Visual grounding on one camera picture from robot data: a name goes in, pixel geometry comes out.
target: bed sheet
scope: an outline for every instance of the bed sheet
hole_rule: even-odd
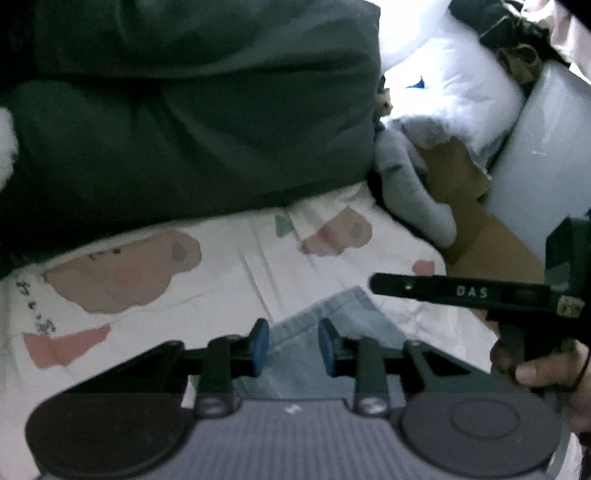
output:
[[[144,229],[14,272],[0,283],[0,477],[38,475],[24,426],[51,395],[167,340],[199,348],[259,317],[273,324],[367,290],[376,271],[445,265],[362,183],[285,209]],[[409,338],[490,369],[496,337],[469,310],[369,295]]]

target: white pillow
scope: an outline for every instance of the white pillow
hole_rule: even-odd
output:
[[[423,78],[425,89],[405,88]],[[524,96],[477,33],[447,12],[436,34],[386,73],[391,119],[423,148],[461,140],[486,168],[523,109]]]
[[[369,0],[382,10],[379,50],[382,72],[407,59],[436,31],[451,0]]]

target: gray sock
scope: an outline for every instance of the gray sock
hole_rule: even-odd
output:
[[[375,165],[382,177],[384,203],[392,214],[417,228],[435,246],[447,248],[457,235],[452,209],[437,203],[426,191],[413,166],[415,157],[420,155],[402,132],[388,128],[380,133]]]

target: pink fabric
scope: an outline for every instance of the pink fabric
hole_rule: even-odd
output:
[[[591,32],[555,0],[526,0],[522,15],[550,30],[550,44],[591,79]]]

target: cardboard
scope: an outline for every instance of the cardboard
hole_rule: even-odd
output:
[[[431,150],[418,149],[428,174],[433,198],[452,207],[457,225],[456,242],[443,251],[451,277],[543,283],[544,265],[479,199],[490,189],[487,175],[470,159],[463,144],[452,139]],[[486,313],[474,311],[498,335]]]

